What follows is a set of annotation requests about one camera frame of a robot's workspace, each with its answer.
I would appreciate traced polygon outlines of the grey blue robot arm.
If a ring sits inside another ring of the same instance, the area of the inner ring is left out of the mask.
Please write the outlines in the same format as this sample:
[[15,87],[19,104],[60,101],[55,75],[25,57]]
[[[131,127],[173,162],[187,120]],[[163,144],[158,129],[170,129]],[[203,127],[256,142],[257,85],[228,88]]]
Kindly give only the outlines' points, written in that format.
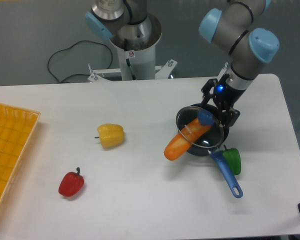
[[[279,49],[279,40],[271,31],[248,30],[269,5],[268,0],[231,0],[226,10],[211,9],[199,25],[199,34],[232,58],[219,77],[201,90],[201,106],[207,108],[213,101],[211,110],[225,128],[233,126],[240,115],[235,102]],[[167,65],[156,70],[156,44],[162,27],[148,12],[145,0],[95,0],[85,20],[95,35],[116,47],[124,81],[163,79],[171,73]]]

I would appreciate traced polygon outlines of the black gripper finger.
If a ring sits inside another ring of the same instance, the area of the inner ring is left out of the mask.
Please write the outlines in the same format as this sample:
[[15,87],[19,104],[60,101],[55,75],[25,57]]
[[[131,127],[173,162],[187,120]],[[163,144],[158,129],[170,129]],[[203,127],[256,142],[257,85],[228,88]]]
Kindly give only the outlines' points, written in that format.
[[229,107],[227,109],[218,109],[218,119],[223,127],[232,127],[240,115],[241,112],[233,107]]
[[202,108],[204,108],[208,102],[210,101],[211,98],[213,98],[213,93],[211,93],[211,89],[216,87],[218,83],[218,79],[217,78],[211,78],[209,79],[204,86],[201,88],[201,92],[202,92],[202,101],[200,106]]

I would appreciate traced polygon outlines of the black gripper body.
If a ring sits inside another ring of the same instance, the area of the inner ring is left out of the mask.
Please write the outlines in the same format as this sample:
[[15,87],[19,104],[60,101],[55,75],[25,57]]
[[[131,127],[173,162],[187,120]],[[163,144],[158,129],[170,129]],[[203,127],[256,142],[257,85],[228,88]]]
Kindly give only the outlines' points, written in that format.
[[213,89],[213,102],[219,111],[228,111],[246,90],[236,89],[229,85],[230,74],[225,73]]

